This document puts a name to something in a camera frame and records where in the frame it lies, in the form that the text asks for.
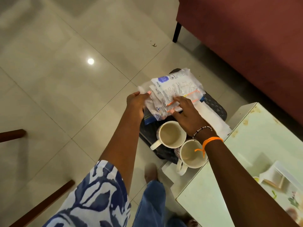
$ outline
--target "sofa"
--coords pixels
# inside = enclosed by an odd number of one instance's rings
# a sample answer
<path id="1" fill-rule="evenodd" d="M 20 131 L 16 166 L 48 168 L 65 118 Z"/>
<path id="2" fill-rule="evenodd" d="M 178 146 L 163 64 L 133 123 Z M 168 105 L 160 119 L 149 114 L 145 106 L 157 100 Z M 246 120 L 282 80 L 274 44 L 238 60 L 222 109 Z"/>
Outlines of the sofa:
<path id="1" fill-rule="evenodd" d="M 303 125 L 303 0 L 179 0 L 185 27 Z"/>

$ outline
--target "small cup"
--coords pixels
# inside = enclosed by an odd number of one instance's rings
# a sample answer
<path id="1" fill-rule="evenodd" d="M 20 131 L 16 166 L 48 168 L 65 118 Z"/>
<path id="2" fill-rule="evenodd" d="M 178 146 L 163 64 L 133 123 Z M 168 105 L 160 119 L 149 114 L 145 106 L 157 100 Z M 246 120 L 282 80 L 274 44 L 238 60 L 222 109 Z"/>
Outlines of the small cup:
<path id="1" fill-rule="evenodd" d="M 187 168 L 200 168 L 205 165 L 207 155 L 203 158 L 202 151 L 195 151 L 195 149 L 202 149 L 202 145 L 197 140 L 187 140 L 181 147 L 174 149 L 178 157 L 176 171 L 179 175 L 184 175 Z"/>
<path id="2" fill-rule="evenodd" d="M 157 141 L 151 145 L 154 150 L 161 144 L 168 148 L 180 147 L 186 140 L 186 132 L 176 121 L 168 121 L 162 124 L 157 130 Z"/>

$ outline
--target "sleeve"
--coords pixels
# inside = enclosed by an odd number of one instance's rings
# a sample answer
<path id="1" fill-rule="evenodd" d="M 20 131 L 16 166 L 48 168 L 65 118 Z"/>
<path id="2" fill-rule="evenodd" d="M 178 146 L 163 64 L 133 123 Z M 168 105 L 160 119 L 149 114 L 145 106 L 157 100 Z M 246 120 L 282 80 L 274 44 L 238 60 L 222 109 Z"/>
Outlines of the sleeve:
<path id="1" fill-rule="evenodd" d="M 43 227 L 125 227 L 130 209 L 121 174 L 111 163 L 102 160 L 97 162 Z"/>

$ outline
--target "plastic packet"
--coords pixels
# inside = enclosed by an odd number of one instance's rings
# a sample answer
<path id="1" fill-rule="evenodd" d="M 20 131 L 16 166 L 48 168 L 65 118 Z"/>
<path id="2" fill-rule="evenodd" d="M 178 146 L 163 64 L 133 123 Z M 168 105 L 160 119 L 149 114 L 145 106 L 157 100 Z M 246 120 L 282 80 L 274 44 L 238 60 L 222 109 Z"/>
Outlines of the plastic packet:
<path id="1" fill-rule="evenodd" d="M 205 94 L 202 84 L 188 68 L 168 76 L 154 78 L 139 86 L 138 89 L 141 94 L 151 91 L 145 105 L 157 121 L 171 115 L 169 112 L 171 109 L 182 110 L 179 103 L 173 100 L 174 96 L 184 96 L 195 103 Z"/>

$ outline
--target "person's left hand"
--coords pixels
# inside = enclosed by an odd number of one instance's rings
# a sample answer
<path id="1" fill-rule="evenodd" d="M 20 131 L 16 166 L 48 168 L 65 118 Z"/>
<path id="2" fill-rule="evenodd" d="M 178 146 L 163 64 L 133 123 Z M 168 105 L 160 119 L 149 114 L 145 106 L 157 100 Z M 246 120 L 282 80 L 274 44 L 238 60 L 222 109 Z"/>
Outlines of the person's left hand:
<path id="1" fill-rule="evenodd" d="M 139 113 L 140 119 L 143 119 L 144 113 L 144 102 L 145 100 L 150 96 L 151 92 L 148 91 L 145 94 L 140 94 L 140 91 L 134 92 L 133 94 L 130 94 L 127 99 L 127 109 L 134 110 L 136 113 Z"/>

